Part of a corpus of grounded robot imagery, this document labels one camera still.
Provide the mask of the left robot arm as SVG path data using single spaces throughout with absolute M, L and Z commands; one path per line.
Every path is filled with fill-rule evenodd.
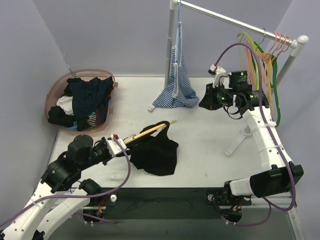
M 102 198 L 116 201 L 112 195 L 124 184 L 103 191 L 92 179 L 82 180 L 71 195 L 67 192 L 79 181 L 82 171 L 108 161 L 119 154 L 128 156 L 125 141 L 116 134 L 97 142 L 81 134 L 68 145 L 57 160 L 50 163 L 27 205 L 5 221 L 2 240 L 46 240 L 68 218 L 86 205 L 95 206 Z

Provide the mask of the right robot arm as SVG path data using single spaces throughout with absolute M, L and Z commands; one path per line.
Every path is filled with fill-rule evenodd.
M 246 122 L 255 141 L 262 167 L 262 172 L 249 178 L 231 180 L 221 192 L 223 201 L 233 204 L 240 196 L 262 198 L 291 191 L 304 170 L 286 153 L 265 94 L 252 89 L 246 71 L 227 73 L 217 67 L 209 73 L 214 75 L 214 82 L 206 85 L 199 107 L 210 111 L 237 108 L 236 113 Z

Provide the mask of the yellow plastic hanger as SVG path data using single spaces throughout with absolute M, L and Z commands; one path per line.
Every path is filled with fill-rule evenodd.
M 177 122 L 176 120 L 171 120 L 168 123 L 167 122 L 165 122 L 165 123 L 157 123 L 154 127 L 151 127 L 151 128 L 149 128 L 147 130 L 144 130 L 141 133 L 139 133 L 138 135 L 132 136 L 132 137 L 124 140 L 124 143 L 127 145 L 127 144 L 129 144 L 129 143 L 131 143 L 133 141 L 136 141 L 137 139 L 140 139 L 140 138 L 142 138 L 142 137 L 144 137 L 146 135 L 149 135 L 149 134 L 155 133 L 157 131 L 160 131 L 160 130 L 164 129 L 165 127 L 170 126 L 170 125 L 172 125 L 172 124 L 174 124 L 176 122 Z

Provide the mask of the black tank top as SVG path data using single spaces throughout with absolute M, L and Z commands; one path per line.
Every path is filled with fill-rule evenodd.
M 127 144 L 130 162 L 138 169 L 143 169 L 156 176 L 169 176 L 175 173 L 177 166 L 179 144 L 168 137 L 170 123 L 160 121 L 145 127 L 145 132 L 155 126 L 164 124 L 165 127 L 153 136 L 153 132 L 146 134 Z

